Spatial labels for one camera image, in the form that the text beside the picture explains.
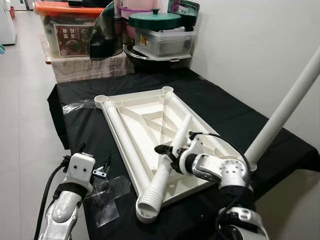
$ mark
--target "green lid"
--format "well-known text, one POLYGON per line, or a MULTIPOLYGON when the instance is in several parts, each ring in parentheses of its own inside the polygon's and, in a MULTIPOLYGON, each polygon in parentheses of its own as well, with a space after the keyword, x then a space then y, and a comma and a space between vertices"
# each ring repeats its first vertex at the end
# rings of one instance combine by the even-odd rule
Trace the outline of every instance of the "green lid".
POLYGON ((153 31, 176 29, 182 26, 181 16, 174 13, 139 12, 130 15, 129 25, 138 29, 153 31))

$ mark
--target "orange lid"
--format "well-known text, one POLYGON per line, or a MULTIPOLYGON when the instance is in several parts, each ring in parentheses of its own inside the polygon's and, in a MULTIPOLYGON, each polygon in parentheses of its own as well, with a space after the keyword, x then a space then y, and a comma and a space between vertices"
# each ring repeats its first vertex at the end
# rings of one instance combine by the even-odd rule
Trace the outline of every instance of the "orange lid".
POLYGON ((103 7, 72 7, 67 2, 61 1, 36 1, 35 10, 47 13, 68 13, 68 14, 100 14, 103 7))

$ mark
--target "tiled floor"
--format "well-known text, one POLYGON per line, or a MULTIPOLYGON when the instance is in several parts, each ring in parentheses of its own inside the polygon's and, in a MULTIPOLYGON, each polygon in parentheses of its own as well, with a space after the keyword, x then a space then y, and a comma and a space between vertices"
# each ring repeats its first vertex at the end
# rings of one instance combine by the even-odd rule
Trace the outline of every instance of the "tiled floor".
MULTIPOLYGON (((0 55, 0 240, 33 240, 48 177, 69 152, 47 103, 56 80, 42 55, 40 17, 32 11, 15 15, 16 44, 0 55)), ((56 175, 48 202, 63 177, 56 175)), ((82 208, 72 236, 89 239, 82 208)))

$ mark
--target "printed label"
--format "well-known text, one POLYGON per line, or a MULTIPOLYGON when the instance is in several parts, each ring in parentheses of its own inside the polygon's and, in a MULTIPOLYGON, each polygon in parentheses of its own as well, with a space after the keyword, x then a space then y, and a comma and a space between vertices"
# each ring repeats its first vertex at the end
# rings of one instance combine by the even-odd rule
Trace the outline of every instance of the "printed label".
POLYGON ((189 9, 187 7, 179 5, 178 13, 188 15, 189 9))
POLYGON ((147 39, 146 36, 140 35, 140 44, 143 45, 143 46, 147 46, 147 44, 148 44, 148 39, 147 39))
POLYGON ((61 56, 89 55, 93 26, 55 24, 54 30, 61 56))

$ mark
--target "white wall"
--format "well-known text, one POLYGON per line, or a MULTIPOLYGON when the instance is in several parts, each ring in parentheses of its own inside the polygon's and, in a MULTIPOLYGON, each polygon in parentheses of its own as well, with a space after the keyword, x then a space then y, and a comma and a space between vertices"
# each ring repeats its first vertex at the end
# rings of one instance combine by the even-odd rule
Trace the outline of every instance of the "white wall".
MULTIPOLYGON (((320 45, 320 0, 195 2, 200 15, 190 68, 270 117, 320 45)), ((319 78, 285 127, 320 150, 319 78)), ((308 182, 308 174, 295 173, 258 202, 273 239, 320 238, 319 208, 311 207, 320 205, 319 174, 312 175, 313 187, 291 184, 308 182), (285 223, 273 224, 277 214, 285 223)))

